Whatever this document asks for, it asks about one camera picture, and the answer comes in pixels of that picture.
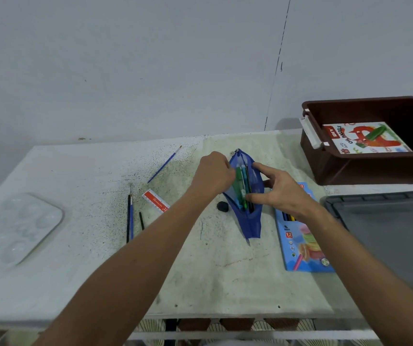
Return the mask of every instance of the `red label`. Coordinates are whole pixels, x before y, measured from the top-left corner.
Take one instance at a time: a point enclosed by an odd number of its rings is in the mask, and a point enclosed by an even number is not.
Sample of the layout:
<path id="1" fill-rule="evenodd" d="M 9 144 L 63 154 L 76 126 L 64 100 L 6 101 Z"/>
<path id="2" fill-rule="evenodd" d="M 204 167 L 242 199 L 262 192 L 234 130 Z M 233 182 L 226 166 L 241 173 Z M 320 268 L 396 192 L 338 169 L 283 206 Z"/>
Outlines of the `red label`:
<path id="1" fill-rule="evenodd" d="M 324 128 L 328 131 L 328 134 L 330 135 L 330 137 L 331 137 L 332 140 L 335 140 L 335 139 L 337 139 L 337 138 L 340 138 L 334 127 L 332 127 L 332 126 L 324 126 Z"/>
<path id="2" fill-rule="evenodd" d="M 168 208 L 163 204 L 161 201 L 159 201 L 151 192 L 147 191 L 144 193 L 144 195 L 149 199 L 157 208 L 165 212 L 168 210 Z"/>

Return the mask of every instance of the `brown plastic bin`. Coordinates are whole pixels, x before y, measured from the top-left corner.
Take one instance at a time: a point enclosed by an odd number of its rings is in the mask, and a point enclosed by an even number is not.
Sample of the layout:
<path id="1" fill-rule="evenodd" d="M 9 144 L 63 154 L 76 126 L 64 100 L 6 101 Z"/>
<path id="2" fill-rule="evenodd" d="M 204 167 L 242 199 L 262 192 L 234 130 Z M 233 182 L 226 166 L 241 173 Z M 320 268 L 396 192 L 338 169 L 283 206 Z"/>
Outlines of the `brown plastic bin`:
<path id="1" fill-rule="evenodd" d="M 302 107 L 301 146 L 317 184 L 413 184 L 412 96 L 307 101 Z M 412 152 L 341 154 L 323 128 L 376 121 L 385 121 Z"/>

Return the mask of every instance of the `bin handle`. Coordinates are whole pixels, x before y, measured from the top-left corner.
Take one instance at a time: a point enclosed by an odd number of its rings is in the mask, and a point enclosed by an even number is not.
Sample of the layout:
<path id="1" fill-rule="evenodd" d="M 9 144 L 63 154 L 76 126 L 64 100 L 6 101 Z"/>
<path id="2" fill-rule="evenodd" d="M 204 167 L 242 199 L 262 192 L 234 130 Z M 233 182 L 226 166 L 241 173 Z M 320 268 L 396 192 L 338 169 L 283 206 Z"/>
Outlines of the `bin handle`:
<path id="1" fill-rule="evenodd" d="M 299 121 L 301 122 L 302 129 L 306 133 L 307 138 L 312 145 L 312 148 L 319 149 L 322 146 L 322 141 L 320 140 L 319 135 L 315 132 L 314 127 L 309 121 L 309 117 L 306 115 L 300 118 Z"/>

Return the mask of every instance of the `white paint palette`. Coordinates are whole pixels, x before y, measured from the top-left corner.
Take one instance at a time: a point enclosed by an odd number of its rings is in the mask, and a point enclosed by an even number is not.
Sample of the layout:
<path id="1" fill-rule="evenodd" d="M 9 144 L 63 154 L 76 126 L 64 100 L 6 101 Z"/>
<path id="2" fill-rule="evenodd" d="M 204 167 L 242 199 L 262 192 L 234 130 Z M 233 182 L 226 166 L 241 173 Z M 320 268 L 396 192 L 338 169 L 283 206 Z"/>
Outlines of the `white paint palette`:
<path id="1" fill-rule="evenodd" d="M 61 209 L 27 193 L 4 201 L 0 205 L 0 265 L 21 262 L 61 219 Z"/>

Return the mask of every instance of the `table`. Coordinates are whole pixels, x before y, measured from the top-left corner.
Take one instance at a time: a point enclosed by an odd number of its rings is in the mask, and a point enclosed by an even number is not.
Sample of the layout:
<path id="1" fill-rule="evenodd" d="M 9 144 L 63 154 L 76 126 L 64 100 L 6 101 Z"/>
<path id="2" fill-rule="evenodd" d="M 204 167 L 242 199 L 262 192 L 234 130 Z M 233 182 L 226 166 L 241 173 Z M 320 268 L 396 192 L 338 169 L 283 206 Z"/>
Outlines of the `table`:
<path id="1" fill-rule="evenodd" d="M 146 226 L 159 216 L 141 194 L 180 145 L 150 183 L 169 204 L 187 189 L 201 156 L 213 150 L 229 156 L 237 148 L 308 182 L 318 199 L 413 190 L 413 185 L 320 187 L 311 179 L 300 136 L 301 130 L 287 130 L 34 147 L 0 186 L 0 203 L 28 192 L 58 206 L 64 218 L 22 263 L 0 268 L 0 322 L 48 324 L 125 244 L 130 184 L 135 214 L 142 212 Z M 361 317 L 336 274 L 285 270 L 273 209 L 263 208 L 261 239 L 248 244 L 232 212 L 216 209 L 221 200 L 222 195 L 216 197 L 195 223 L 146 318 Z M 134 218 L 137 235 L 140 222 Z"/>

